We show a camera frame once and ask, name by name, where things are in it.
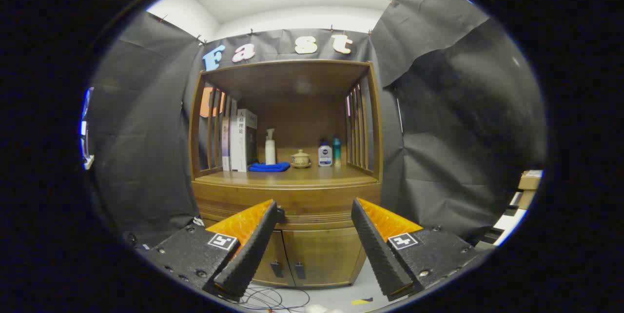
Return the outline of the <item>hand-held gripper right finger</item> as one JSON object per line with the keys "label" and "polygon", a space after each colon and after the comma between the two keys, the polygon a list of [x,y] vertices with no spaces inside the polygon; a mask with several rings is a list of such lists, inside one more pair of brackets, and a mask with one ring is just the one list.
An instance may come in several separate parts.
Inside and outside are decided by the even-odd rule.
{"label": "hand-held gripper right finger", "polygon": [[483,252],[441,227],[423,227],[367,200],[353,200],[351,218],[388,300],[439,286],[474,267]]}

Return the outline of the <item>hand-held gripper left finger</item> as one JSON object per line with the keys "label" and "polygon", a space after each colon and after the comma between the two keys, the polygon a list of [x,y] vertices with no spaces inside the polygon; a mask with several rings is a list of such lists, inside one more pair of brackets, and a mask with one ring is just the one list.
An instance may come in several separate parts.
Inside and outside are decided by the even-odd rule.
{"label": "hand-held gripper left finger", "polygon": [[239,301],[284,219],[277,202],[268,199],[209,227],[191,223],[143,256],[184,286]]}

